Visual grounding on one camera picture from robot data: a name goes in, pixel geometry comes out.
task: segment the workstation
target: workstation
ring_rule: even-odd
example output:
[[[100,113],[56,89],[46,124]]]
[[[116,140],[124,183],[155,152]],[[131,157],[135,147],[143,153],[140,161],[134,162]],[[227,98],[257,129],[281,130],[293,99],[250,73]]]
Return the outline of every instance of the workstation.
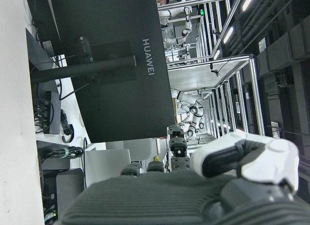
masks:
[[[4,224],[307,224],[307,0],[164,1],[1,2]]]

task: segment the ceiling light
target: ceiling light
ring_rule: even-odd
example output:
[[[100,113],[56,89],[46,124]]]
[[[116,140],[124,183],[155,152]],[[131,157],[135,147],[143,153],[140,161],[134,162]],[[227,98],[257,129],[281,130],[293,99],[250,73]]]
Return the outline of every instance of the ceiling light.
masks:
[[[216,60],[218,58],[218,56],[219,56],[219,50],[217,50],[217,52],[215,53],[213,59]]]
[[[252,0],[246,0],[242,6],[242,10],[245,11]]]
[[[230,37],[230,36],[232,35],[232,33],[233,33],[232,31],[233,31],[233,27],[229,28],[229,30],[228,30],[228,32],[227,32],[225,38],[224,38],[224,43],[226,43],[226,42],[228,41],[229,37]]]

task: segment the label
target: label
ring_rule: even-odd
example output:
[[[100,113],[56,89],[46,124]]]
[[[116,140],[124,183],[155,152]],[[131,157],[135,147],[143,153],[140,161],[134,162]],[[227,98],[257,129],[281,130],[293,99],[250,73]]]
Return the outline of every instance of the label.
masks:
[[[260,53],[262,53],[266,49],[266,39],[265,37],[258,42],[258,46],[260,48]]]
[[[238,114],[241,114],[239,102],[236,102],[236,110]]]
[[[50,40],[44,41],[42,44],[43,44],[43,48],[44,48],[45,52],[50,57],[55,56],[55,53],[54,53],[54,50],[53,50],[53,46],[52,46],[52,42]]]

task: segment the metal frame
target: metal frame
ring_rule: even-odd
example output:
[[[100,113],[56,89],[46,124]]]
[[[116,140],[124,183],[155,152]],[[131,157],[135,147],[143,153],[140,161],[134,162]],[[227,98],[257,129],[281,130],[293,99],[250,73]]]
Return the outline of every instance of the metal frame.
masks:
[[[218,115],[219,115],[219,124],[221,126],[222,135],[224,135],[225,132],[224,132],[224,124],[223,124],[223,112],[222,112],[222,105],[219,100],[218,88],[215,89],[215,94],[217,96],[217,110],[218,110]]]
[[[222,20],[220,1],[225,2],[227,19]],[[196,44],[197,57],[202,58],[197,60],[198,63],[207,62],[210,58],[213,58],[217,52],[217,49],[226,34],[228,26],[233,18],[233,14],[236,11],[239,2],[241,0],[234,0],[233,6],[231,7],[231,0],[188,0],[183,2],[172,3],[168,5],[162,5],[158,7],[159,11],[169,10],[185,6],[195,6],[203,4],[204,16],[194,15],[190,19],[201,18],[199,33]],[[184,21],[185,18],[177,18],[168,20],[169,23],[178,21]],[[184,61],[195,61],[193,59],[182,60]]]
[[[223,84],[225,84],[226,88],[225,90],[227,91],[228,96],[226,97],[227,103],[229,105],[229,112],[230,112],[230,118],[231,118],[231,126],[233,131],[236,130],[236,121],[235,121],[235,114],[234,114],[234,105],[233,105],[233,100],[232,100],[232,95],[231,95],[231,85],[230,85],[230,78],[235,75],[236,77],[236,82],[237,82],[237,89],[238,89],[238,96],[239,96],[239,104],[240,104],[240,111],[241,111],[241,118],[242,118],[242,124],[243,124],[243,130],[248,133],[248,123],[247,123],[247,114],[246,114],[246,108],[245,108],[245,102],[244,102],[244,92],[242,90],[242,82],[241,82],[241,75],[240,75],[240,70],[244,68],[246,65],[249,64],[250,68],[250,73],[251,73],[251,83],[252,83],[252,88],[253,88],[253,96],[254,96],[254,104],[255,104],[255,111],[257,115],[257,123],[259,127],[259,134],[264,135],[264,122],[263,122],[263,117],[262,117],[262,109],[261,109],[261,103],[260,103],[260,98],[259,98],[259,91],[258,91],[258,84],[257,84],[257,74],[256,74],[256,66],[255,66],[255,61],[252,56],[236,56],[236,57],[231,57],[231,58],[225,58],[225,59],[218,59],[214,61],[209,61],[207,63],[198,63],[198,64],[191,64],[186,67],[182,68],[170,68],[168,71],[179,71],[187,68],[192,68],[192,66],[209,66],[211,63],[226,63],[227,61],[235,61],[238,60],[239,63],[231,69],[223,78],[222,80],[217,83],[215,86],[212,87],[206,87],[203,89],[195,89],[195,90],[189,90],[187,93],[189,94],[197,94],[198,90],[199,92],[210,92],[213,90],[211,94],[209,94],[206,99],[209,101],[210,109],[208,112],[208,118],[210,121],[210,129],[213,130],[213,136],[215,138],[220,137],[219,135],[219,128],[218,128],[218,120],[217,120],[217,115],[219,116],[220,119],[220,127],[223,131],[224,134],[224,126],[223,126],[223,118],[225,120],[226,124],[226,133],[229,132],[229,120],[228,120],[228,114],[226,109],[226,101],[225,101],[225,93],[223,89]],[[215,104],[215,97],[217,98],[218,105],[216,107]]]
[[[224,95],[224,91],[223,91],[223,85],[221,85],[219,87],[220,93],[221,93],[221,101],[222,101],[222,112],[223,112],[223,116],[224,116],[224,120],[226,123],[226,133],[229,133],[229,124],[228,124],[228,116],[227,116],[227,110],[226,110],[226,102],[225,102],[225,95]]]
[[[236,131],[236,118],[234,116],[234,110],[233,110],[233,98],[232,98],[232,91],[231,91],[231,83],[230,80],[227,80],[226,83],[226,89],[227,89],[227,95],[228,95],[228,104],[230,108],[230,117],[231,117],[231,122],[232,122],[232,129],[235,132]]]

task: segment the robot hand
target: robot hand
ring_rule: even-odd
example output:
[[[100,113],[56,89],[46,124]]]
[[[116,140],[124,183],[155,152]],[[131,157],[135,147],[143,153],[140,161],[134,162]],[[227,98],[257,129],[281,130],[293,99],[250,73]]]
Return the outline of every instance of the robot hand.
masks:
[[[286,184],[294,193],[298,189],[298,162],[298,149],[291,141],[237,130],[194,152],[191,168],[205,177],[236,169],[249,181]]]

